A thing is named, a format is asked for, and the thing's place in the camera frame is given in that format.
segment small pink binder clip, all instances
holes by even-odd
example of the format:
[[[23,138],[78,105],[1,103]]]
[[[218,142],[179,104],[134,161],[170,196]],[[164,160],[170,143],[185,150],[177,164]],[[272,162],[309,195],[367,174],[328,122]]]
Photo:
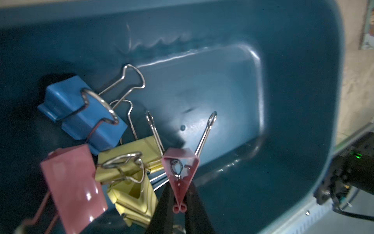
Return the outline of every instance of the small pink binder clip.
[[[173,207],[173,212],[176,214],[179,212],[184,213],[187,210],[187,206],[183,202],[184,196],[199,166],[201,151],[216,119],[217,112],[214,111],[209,117],[204,134],[195,153],[190,149],[169,148],[161,159],[177,201],[177,204]]]
[[[60,217],[66,234],[78,234],[108,209],[95,165],[87,144],[56,149],[40,163],[49,191],[33,219],[22,226],[36,224],[52,195],[57,213],[45,233],[50,233]]]

